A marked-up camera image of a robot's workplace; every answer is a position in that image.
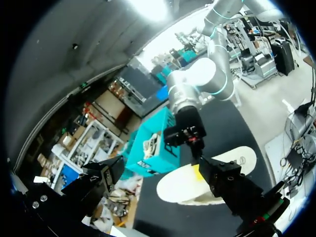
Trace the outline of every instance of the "green light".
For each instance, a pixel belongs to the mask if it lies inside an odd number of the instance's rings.
[[[267,220],[270,216],[266,213],[262,216],[263,219]]]
[[[80,87],[81,87],[81,88],[85,88],[87,85],[88,85],[88,83],[84,82],[84,83],[81,84]]]

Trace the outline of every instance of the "desk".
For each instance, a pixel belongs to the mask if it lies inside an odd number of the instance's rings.
[[[271,179],[250,129],[231,101],[212,100],[200,111],[207,136],[205,156],[216,156],[239,146],[251,147],[257,157],[255,169],[248,175],[257,185],[268,191]],[[190,149],[181,147],[181,166],[191,160]],[[145,178],[135,215],[134,229],[150,237],[232,237],[241,224],[239,217],[231,215],[224,204],[209,206],[184,206],[162,201],[156,192],[164,176]]]

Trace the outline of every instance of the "ceiling light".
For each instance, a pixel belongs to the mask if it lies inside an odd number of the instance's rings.
[[[167,17],[167,6],[164,0],[129,0],[134,8],[146,18],[161,21]]]

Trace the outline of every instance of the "yellow object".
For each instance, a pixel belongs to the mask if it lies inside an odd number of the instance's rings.
[[[119,223],[117,226],[118,227],[121,227],[122,225],[124,225],[125,224],[125,221],[122,221],[121,223]]]
[[[199,172],[198,168],[199,168],[199,164],[193,165],[192,166],[193,170],[194,170],[194,174],[196,174],[196,179],[197,181],[202,181],[204,180],[201,173]]]

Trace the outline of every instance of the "white insole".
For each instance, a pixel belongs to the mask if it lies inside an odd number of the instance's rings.
[[[249,174],[256,166],[257,157],[250,147],[238,147],[213,159],[230,162],[235,161],[241,166],[241,173]],[[195,199],[210,191],[205,180],[198,180],[191,164],[182,166],[166,176],[157,184],[158,196],[167,202],[185,202]]]

